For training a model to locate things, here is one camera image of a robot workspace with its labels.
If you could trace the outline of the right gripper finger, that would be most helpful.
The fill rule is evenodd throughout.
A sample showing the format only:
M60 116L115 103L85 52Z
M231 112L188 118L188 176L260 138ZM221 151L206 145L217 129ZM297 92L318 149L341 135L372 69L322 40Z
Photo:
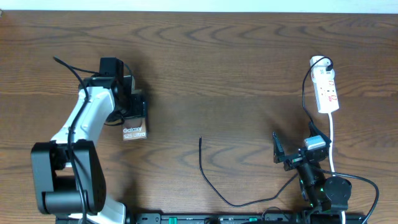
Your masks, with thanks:
M330 143L331 143L331 139L330 139L326 134L324 134L323 132L321 132L321 131L315 126L315 124L314 124L312 121L310 121L310 122L308 123L308 128L309 128L309 130L310 130L310 137L320 136L320 137L325 141L326 144L330 144Z
M284 161L285 152L275 132L272 133L274 144L274 163L278 164Z

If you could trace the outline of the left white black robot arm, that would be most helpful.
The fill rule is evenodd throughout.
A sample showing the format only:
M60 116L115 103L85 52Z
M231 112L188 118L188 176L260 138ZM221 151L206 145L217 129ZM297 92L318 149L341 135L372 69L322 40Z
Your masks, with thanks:
M57 223L133 223L127 206L107 194L96 145L104 126L121 126L123 141L145 139L146 98L116 57L101 58L89 74L78 79L78 101L59 132L32 147L37 207Z

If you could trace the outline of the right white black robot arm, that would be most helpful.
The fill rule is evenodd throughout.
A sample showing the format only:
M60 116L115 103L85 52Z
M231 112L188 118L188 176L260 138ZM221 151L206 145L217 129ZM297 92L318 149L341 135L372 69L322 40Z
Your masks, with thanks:
M310 122L310 137L298 153L286 155L276 133L272 134L274 143L274 163L282 162L286 171L296 170L307 200L312 205L304 211L305 223L310 223L313 215L330 214L339 217L348 209L351 197L351 182L338 176L326 178L319 162L329 155L331 139Z

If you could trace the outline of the white power strip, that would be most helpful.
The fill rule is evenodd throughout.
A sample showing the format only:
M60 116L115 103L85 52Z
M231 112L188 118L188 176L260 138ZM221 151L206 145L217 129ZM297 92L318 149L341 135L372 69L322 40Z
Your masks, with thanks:
M339 109L335 85L335 71L332 61L321 55L310 59L311 79L315 90L315 99L319 113L331 114Z

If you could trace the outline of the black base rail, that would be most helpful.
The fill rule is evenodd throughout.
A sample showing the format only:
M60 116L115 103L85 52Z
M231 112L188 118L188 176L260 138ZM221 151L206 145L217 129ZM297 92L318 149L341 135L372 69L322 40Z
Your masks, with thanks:
M346 223L362 223L365 215L346 214ZM127 215L126 223L136 224L205 224L205 223L305 223L302 214L270 212L264 215L161 215L159 213L139 213ZM339 215L311 216L310 223L341 223ZM76 218L55 218L56 224L79 223Z

